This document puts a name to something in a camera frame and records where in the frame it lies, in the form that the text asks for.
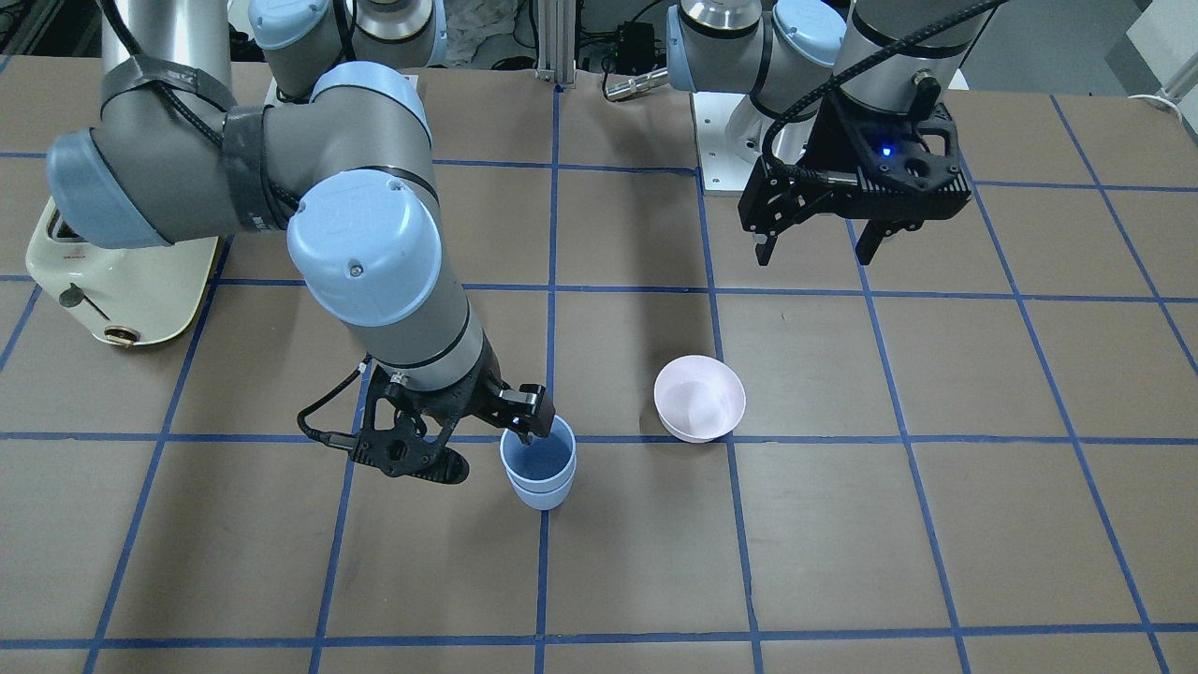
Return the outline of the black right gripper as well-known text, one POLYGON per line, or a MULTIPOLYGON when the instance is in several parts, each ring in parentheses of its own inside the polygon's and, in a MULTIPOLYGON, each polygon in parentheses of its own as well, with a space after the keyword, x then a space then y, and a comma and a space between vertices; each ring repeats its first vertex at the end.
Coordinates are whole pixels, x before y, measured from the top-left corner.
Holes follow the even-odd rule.
POLYGON ((494 351, 482 351, 465 374, 444 387, 424 389, 416 384, 415 371, 379 364, 371 378, 371 427, 379 427, 377 406, 385 401, 393 408, 385 415, 385 429, 407 425, 416 435, 425 435, 424 418, 431 418, 444 432, 453 432, 458 423, 472 417, 495 429, 518 432, 524 441, 527 435, 547 438, 552 433, 556 409, 547 388, 506 384, 494 351))

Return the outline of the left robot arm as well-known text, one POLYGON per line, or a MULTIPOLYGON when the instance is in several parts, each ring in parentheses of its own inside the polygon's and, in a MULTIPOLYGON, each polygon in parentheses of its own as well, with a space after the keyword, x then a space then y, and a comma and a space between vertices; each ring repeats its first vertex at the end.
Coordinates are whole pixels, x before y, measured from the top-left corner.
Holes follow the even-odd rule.
POLYGON ((817 214, 861 219, 855 255, 946 221, 972 200, 942 95, 994 1, 678 1, 666 65, 616 86, 624 101, 668 84, 744 95, 752 170, 738 201, 758 265, 817 214))

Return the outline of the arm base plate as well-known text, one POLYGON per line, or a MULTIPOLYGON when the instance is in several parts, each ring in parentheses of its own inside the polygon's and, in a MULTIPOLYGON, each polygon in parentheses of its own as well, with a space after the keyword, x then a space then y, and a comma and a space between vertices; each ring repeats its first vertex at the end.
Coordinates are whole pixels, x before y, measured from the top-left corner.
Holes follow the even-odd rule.
POLYGON ((749 95, 706 91, 692 95, 692 119, 703 192, 716 198, 740 195, 773 119, 749 95))

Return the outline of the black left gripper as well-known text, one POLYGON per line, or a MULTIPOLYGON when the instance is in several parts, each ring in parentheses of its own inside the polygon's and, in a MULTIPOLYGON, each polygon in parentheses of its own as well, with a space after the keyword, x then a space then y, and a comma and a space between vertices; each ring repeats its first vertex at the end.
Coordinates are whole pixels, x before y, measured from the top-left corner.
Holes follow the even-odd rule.
POLYGON ((738 200, 738 217, 743 230, 756 239, 757 265, 770 263, 783 231, 821 214, 866 221, 857 239, 857 263, 869 266, 889 236, 916 231, 936 219, 937 204, 933 198, 870 183, 861 171, 787 165, 764 156, 754 162, 738 200))

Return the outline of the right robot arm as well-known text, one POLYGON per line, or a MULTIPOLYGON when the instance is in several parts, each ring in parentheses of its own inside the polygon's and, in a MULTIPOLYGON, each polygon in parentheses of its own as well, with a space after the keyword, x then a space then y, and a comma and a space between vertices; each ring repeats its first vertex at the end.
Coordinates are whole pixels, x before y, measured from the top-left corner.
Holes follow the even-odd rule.
POLYGON ((441 238, 431 127, 407 66, 444 51, 438 1, 253 1, 279 104, 240 107, 214 1, 102 1, 101 125, 49 150, 49 192, 105 249, 286 231, 317 303, 361 340, 395 409, 547 436, 544 387, 510 388, 441 238))

